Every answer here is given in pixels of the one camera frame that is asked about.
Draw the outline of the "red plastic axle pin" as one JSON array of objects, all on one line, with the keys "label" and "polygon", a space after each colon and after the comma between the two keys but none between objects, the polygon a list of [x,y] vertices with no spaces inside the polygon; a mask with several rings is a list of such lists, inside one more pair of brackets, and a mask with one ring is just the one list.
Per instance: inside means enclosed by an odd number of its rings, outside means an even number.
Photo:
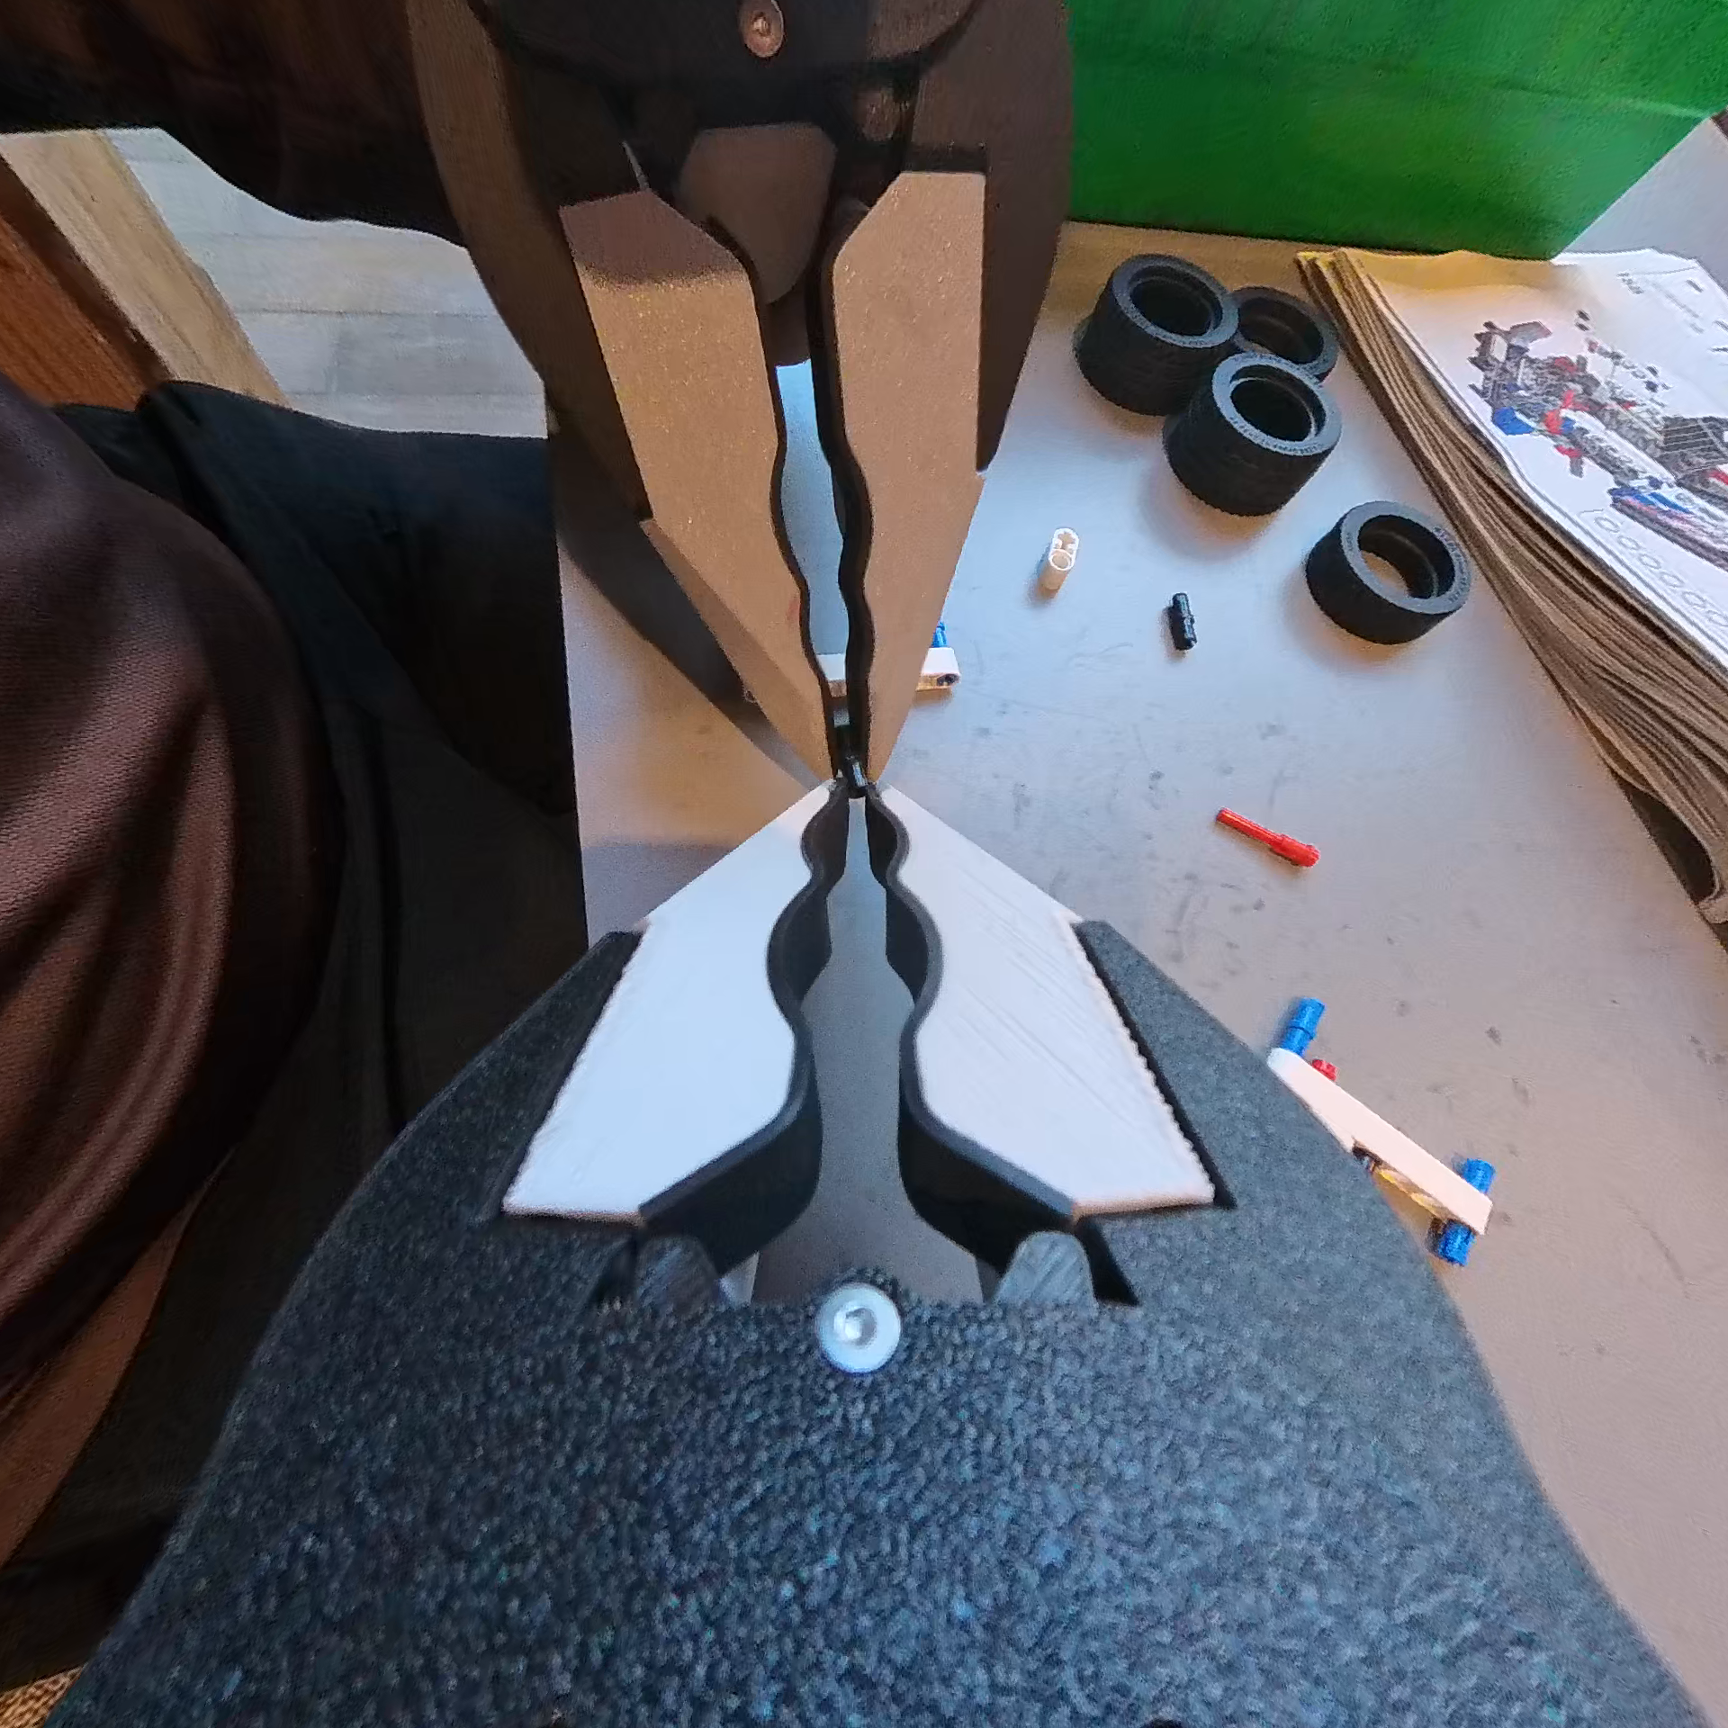
[{"label": "red plastic axle pin", "polygon": [[1237,833],[1240,838],[1256,845],[1259,850],[1271,852],[1274,857],[1280,857],[1292,868],[1311,871],[1322,863],[1318,848],[1294,838],[1290,833],[1274,830],[1259,826],[1256,820],[1223,808],[1216,813],[1216,826],[1223,826],[1229,833]]}]

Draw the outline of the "person's left forearm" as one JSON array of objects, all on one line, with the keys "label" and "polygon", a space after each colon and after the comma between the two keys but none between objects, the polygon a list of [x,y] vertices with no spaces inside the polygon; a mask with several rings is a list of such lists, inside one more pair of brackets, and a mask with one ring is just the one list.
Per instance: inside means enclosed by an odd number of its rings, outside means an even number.
[{"label": "person's left forearm", "polygon": [[4,132],[160,130],[308,224],[458,241],[406,4],[5,4]]}]

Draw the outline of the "green plastic bin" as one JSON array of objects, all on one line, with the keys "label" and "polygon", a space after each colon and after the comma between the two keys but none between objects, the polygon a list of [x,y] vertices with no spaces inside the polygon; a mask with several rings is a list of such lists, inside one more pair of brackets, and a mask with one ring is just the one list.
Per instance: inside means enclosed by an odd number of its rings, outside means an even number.
[{"label": "green plastic bin", "polygon": [[1726,108],[1722,4],[1069,4],[1079,224],[1567,249]]}]

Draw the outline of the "person's torso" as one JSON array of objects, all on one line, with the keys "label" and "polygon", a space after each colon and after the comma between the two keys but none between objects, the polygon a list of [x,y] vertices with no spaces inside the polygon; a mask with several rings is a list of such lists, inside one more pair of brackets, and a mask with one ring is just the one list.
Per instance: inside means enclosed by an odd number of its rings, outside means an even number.
[{"label": "person's torso", "polygon": [[585,951],[541,439],[4,382],[4,1693],[93,1654],[317,1240]]}]

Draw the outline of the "white beam assembly with pins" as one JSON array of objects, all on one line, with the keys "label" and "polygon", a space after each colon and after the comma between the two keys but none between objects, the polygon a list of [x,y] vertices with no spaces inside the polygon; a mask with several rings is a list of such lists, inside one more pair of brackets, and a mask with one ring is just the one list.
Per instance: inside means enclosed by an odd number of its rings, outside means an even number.
[{"label": "white beam assembly with pins", "polygon": [[1428,1215],[1432,1255],[1445,1264],[1467,1267],[1492,1216],[1496,1164],[1469,1159],[1449,1165],[1354,1098],[1338,1084],[1338,1069],[1311,1055],[1325,1014],[1322,1001],[1294,1001],[1278,1042],[1268,1054],[1268,1069],[1379,1185]]}]

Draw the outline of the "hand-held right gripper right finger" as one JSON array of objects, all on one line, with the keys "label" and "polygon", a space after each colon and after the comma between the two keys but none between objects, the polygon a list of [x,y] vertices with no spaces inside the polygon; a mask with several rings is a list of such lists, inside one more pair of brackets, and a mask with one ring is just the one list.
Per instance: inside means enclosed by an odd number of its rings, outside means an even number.
[{"label": "hand-held right gripper right finger", "polygon": [[1137,1302],[1106,1222],[1192,1211],[1216,1179],[1082,920],[896,789],[862,801],[884,951],[911,995],[897,1177],[949,1244],[1011,1282],[1054,1236],[1095,1302]]}]

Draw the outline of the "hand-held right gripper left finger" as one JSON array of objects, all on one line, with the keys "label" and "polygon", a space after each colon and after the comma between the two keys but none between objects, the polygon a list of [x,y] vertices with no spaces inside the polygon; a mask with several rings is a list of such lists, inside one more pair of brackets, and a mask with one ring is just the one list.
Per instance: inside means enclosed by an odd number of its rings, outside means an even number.
[{"label": "hand-held right gripper left finger", "polygon": [[722,1276],[802,1216],[824,1155],[807,996],[848,850],[830,782],[632,931],[503,1215],[690,1239]]}]

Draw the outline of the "open instruction booklet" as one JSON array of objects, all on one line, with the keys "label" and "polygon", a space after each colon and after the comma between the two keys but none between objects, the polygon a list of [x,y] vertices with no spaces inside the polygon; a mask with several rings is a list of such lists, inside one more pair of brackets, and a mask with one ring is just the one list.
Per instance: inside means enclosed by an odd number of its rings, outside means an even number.
[{"label": "open instruction booklet", "polygon": [[1658,249],[1302,249],[1374,404],[1726,924],[1726,288]]}]

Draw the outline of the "black rubber toy tyre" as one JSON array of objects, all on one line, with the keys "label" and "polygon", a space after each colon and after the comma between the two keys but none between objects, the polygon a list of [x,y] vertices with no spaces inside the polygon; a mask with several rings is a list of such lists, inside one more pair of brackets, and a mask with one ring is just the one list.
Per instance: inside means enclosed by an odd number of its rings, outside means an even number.
[{"label": "black rubber toy tyre", "polygon": [[1410,646],[1467,608],[1475,569],[1437,518],[1393,501],[1349,509],[1307,552],[1315,605],[1371,646]]},{"label": "black rubber toy tyre", "polygon": [[1330,461],[1343,415],[1327,387],[1271,354],[1232,354],[1162,425],[1174,477],[1205,508],[1266,518]]},{"label": "black rubber toy tyre", "polygon": [[1275,358],[1314,382],[1334,372],[1343,340],[1327,315],[1266,285],[1237,288],[1229,297],[1237,312],[1240,354]]},{"label": "black rubber toy tyre", "polygon": [[1103,400],[1165,418],[1236,352],[1237,333],[1237,303],[1216,277],[1174,256],[1137,256],[1113,270],[1075,358]]}]

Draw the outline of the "white holed brick beam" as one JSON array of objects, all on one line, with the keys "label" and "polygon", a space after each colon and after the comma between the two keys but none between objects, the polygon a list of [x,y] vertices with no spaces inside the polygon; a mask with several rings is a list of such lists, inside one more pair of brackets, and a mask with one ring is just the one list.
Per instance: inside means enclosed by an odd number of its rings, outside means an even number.
[{"label": "white holed brick beam", "polygon": [[[817,668],[824,672],[828,695],[837,703],[848,703],[849,680],[848,680],[848,656],[845,656],[845,651],[817,655]],[[959,670],[959,662],[957,662],[957,651],[945,643],[944,635],[936,635],[932,646],[927,648],[927,655],[923,660],[917,695],[924,698],[924,695],[953,688],[959,684],[962,684],[962,670]]]}]

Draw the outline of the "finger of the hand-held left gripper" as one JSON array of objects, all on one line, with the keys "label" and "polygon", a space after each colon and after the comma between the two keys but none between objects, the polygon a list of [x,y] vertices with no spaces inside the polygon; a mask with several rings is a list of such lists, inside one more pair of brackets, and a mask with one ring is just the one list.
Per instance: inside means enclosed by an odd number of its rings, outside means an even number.
[{"label": "finger of the hand-held left gripper", "polygon": [[984,494],[987,181],[904,171],[814,279],[814,404],[849,621],[845,757],[881,782]]},{"label": "finger of the hand-held left gripper", "polygon": [[828,687],[779,481],[785,425],[744,264],[651,190],[560,228],[647,494],[644,529],[785,745],[830,781]]}]

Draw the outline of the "grey desk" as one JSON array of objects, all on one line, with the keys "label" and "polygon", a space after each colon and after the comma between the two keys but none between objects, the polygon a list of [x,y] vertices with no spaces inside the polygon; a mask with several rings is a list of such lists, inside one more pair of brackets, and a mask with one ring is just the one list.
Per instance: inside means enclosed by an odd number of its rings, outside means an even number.
[{"label": "grey desk", "polygon": [[[1544,1489],[1726,1724],[1726,950],[1484,581],[1365,646],[1302,561],[1354,505],[1437,512],[1341,366],[1343,442],[1259,522],[1174,482],[1073,333],[1138,253],[1299,291],[1299,244],[1073,226],[945,599],[957,691],[888,789],[1086,920],[1240,1042],[1298,996],[1322,1054],[1420,1148],[1499,1168],[1467,1319]],[[1037,591],[1057,529],[1079,540]],[[1165,604],[1187,592],[1181,656]],[[1292,868],[1228,808],[1322,852]]]}]

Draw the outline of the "wooden plank frame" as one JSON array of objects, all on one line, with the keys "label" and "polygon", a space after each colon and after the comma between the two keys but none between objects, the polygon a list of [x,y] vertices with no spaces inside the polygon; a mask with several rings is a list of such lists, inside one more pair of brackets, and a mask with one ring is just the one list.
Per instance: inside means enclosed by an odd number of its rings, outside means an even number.
[{"label": "wooden plank frame", "polygon": [[96,132],[4,138],[4,372],[45,404],[130,410],[168,382],[289,402]]}]

